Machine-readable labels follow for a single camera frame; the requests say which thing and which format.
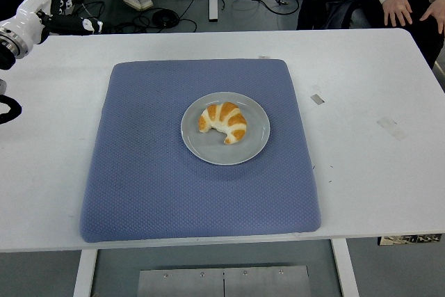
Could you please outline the person's left hand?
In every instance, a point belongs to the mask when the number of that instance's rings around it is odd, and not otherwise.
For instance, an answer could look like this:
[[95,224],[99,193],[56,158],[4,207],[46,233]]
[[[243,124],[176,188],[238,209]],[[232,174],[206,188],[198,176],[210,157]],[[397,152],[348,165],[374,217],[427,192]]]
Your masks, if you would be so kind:
[[429,17],[433,17],[437,23],[438,34],[444,32],[445,21],[445,0],[434,0],[420,18],[421,21],[427,20]]

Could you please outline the person's right hand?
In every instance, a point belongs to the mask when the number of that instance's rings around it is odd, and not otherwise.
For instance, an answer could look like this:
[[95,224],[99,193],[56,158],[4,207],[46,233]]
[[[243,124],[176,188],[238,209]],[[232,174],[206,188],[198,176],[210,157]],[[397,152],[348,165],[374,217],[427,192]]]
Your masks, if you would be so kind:
[[412,24],[412,9],[408,0],[384,0],[382,3],[384,25],[395,27]]

